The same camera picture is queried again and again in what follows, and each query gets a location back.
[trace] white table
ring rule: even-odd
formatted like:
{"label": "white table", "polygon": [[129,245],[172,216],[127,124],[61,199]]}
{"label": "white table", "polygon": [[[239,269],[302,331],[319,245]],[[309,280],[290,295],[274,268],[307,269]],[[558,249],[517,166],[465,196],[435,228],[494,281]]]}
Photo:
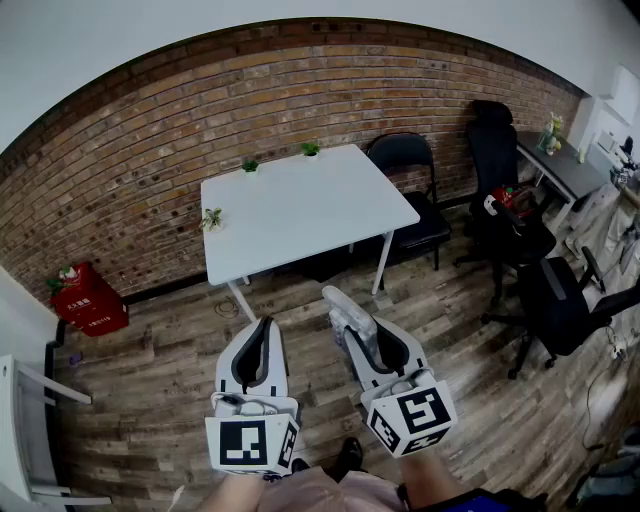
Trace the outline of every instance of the white table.
{"label": "white table", "polygon": [[354,242],[384,235],[376,294],[396,229],[420,216],[353,145],[262,164],[202,183],[202,208],[222,208],[222,231],[204,233],[209,283],[227,283],[251,321],[236,280]]}
{"label": "white table", "polygon": [[[91,403],[91,397],[78,393],[57,382],[40,375],[28,366],[16,361],[13,356],[0,357],[0,482],[23,500],[62,505],[109,505],[111,498],[73,498],[62,496],[70,494],[71,489],[56,485],[41,485],[29,482],[25,465],[24,443],[21,439],[21,391],[23,380],[31,381],[49,388],[84,404]],[[44,395],[33,398],[47,405],[55,401]]]}

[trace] red fire extinguisher box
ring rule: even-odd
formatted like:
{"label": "red fire extinguisher box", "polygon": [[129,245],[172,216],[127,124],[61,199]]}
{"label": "red fire extinguisher box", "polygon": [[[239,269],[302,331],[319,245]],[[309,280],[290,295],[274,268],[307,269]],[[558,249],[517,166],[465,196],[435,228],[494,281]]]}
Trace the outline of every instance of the red fire extinguisher box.
{"label": "red fire extinguisher box", "polygon": [[122,299],[93,270],[90,263],[75,265],[76,276],[64,280],[64,288],[51,298],[56,313],[87,336],[101,336],[129,325]]}

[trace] black shoe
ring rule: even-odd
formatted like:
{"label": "black shoe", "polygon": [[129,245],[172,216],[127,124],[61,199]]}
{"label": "black shoe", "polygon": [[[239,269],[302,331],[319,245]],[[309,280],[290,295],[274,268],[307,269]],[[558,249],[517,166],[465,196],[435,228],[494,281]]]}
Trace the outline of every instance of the black shoe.
{"label": "black shoe", "polygon": [[343,467],[349,471],[359,471],[362,468],[364,451],[362,445],[355,437],[345,439],[342,450],[338,455],[336,466]]}
{"label": "black shoe", "polygon": [[300,471],[304,471],[305,469],[309,469],[310,467],[311,466],[309,466],[309,464],[307,464],[302,459],[294,459],[291,463],[291,472],[299,473]]}

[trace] power cord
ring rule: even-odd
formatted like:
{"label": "power cord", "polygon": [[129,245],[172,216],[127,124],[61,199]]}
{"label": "power cord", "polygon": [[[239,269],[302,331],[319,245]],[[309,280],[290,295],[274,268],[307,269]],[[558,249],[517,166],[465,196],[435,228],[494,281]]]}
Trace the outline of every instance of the power cord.
{"label": "power cord", "polygon": [[[627,360],[627,353],[629,351],[629,344],[627,343],[627,340],[624,337],[624,334],[622,336],[622,340],[624,341],[625,348],[624,349],[620,349],[620,347],[617,344],[618,337],[617,337],[616,332],[613,329],[613,327],[611,327],[610,325],[607,325],[605,328],[607,329],[607,340],[608,340],[609,344],[611,346],[613,346],[613,353],[615,355],[614,362],[616,360],[626,361]],[[589,427],[591,426],[591,407],[589,406],[589,398],[591,397],[591,389],[593,388],[593,385],[597,382],[597,380],[602,375],[604,375],[604,373],[606,371],[611,369],[611,366],[613,366],[613,362],[609,366],[607,366],[605,369],[603,369],[598,375],[596,375],[596,378],[593,379],[591,384],[589,384],[589,388],[587,389],[587,418],[588,418],[588,420],[587,420],[587,428],[584,429],[584,433],[582,434],[582,447],[585,450],[587,450],[588,452],[601,450],[602,448],[605,448],[606,446],[611,444],[611,443],[607,443],[607,444],[598,443],[598,444],[594,444],[592,446],[587,446],[586,443],[585,443],[585,439],[587,437],[587,432],[589,431]]]}

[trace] black office chair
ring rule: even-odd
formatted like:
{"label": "black office chair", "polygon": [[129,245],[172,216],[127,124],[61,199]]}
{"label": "black office chair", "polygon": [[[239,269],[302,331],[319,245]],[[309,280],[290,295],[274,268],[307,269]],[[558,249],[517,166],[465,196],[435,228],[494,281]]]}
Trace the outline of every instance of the black office chair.
{"label": "black office chair", "polygon": [[518,136],[511,125],[509,108],[495,101],[474,100],[477,119],[467,123],[467,138],[478,176],[478,191],[469,208],[473,216],[473,236],[476,246],[466,256],[456,258],[454,265],[469,261],[491,260],[496,304],[502,296],[502,264],[518,269],[536,263],[555,246],[553,234],[542,223],[542,213],[554,196],[548,194],[533,212],[519,219],[507,208],[494,203],[498,215],[491,216],[484,208],[488,194],[499,187],[518,186]]}
{"label": "black office chair", "polygon": [[595,276],[604,292],[603,275],[595,258],[586,247],[582,252],[587,260],[587,271],[578,281],[563,258],[542,259],[518,270],[518,294],[524,316],[484,314],[481,321],[491,321],[526,327],[515,368],[509,378],[515,379],[529,353],[534,338],[539,338],[551,359],[545,366],[552,368],[558,355],[568,356],[591,333],[611,323],[614,315],[640,303],[640,280],[628,290],[600,299],[589,312],[582,290]]}

